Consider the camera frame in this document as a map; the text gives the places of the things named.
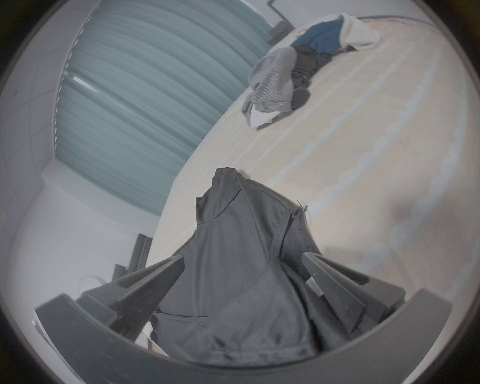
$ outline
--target white garment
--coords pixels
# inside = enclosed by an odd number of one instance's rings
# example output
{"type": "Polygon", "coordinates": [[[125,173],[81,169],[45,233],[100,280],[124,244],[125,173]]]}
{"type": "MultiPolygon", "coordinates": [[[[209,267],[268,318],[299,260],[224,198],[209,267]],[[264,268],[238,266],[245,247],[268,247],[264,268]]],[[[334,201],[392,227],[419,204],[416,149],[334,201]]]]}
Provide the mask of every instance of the white garment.
{"type": "Polygon", "coordinates": [[[281,112],[260,112],[254,104],[250,112],[250,128],[255,129],[264,124],[270,124],[280,113],[281,112]]]}
{"type": "Polygon", "coordinates": [[[342,13],[343,25],[340,31],[340,46],[347,48],[352,46],[357,51],[375,48],[382,38],[380,32],[371,29],[363,21],[356,17],[342,13]]]}

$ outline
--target mattress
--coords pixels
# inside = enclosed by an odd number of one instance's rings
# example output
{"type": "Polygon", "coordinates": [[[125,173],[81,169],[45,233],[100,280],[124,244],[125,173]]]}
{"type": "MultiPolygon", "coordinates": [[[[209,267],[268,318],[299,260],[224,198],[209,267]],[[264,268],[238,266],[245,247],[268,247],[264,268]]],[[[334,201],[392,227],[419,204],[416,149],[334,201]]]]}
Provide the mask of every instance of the mattress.
{"type": "Polygon", "coordinates": [[[480,280],[479,96],[436,27],[364,21],[381,44],[334,57],[304,107],[259,130],[240,111],[247,91],[230,107],[175,179],[147,265],[192,236],[195,198],[233,167],[307,207],[325,257],[407,299],[428,288],[454,301],[455,329],[480,280]]]}

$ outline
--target tiled wall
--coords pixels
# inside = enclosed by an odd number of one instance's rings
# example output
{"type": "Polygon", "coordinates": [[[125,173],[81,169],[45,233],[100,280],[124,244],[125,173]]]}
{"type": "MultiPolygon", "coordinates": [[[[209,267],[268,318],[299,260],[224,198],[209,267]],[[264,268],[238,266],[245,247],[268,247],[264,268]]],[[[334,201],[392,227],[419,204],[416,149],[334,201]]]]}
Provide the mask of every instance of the tiled wall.
{"type": "Polygon", "coordinates": [[[16,232],[54,157],[57,87],[70,48],[99,0],[69,0],[25,48],[0,95],[0,290],[16,232]]]}

